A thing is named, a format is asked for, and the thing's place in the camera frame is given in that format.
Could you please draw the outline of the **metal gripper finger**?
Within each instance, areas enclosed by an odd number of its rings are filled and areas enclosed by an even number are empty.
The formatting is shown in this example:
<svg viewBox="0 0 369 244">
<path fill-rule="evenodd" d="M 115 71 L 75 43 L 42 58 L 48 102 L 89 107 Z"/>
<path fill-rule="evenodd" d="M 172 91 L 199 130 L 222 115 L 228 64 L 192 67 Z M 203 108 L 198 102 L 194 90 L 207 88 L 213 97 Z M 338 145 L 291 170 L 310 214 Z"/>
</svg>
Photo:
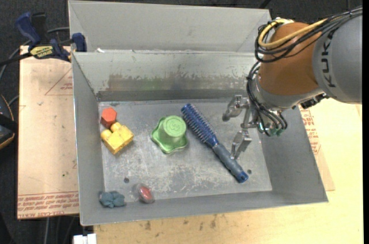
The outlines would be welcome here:
<svg viewBox="0 0 369 244">
<path fill-rule="evenodd" d="M 231 158 L 236 160 L 240 154 L 246 150 L 248 145 L 252 142 L 248 130 L 240 130 L 236 133 L 231 145 Z"/>
<path fill-rule="evenodd" d="M 225 113 L 222 115 L 222 120 L 227 122 L 231 118 L 239 116 L 242 111 L 244 111 L 244 117 L 250 112 L 249 98 L 242 95 L 234 95 L 228 103 Z"/>
</svg>

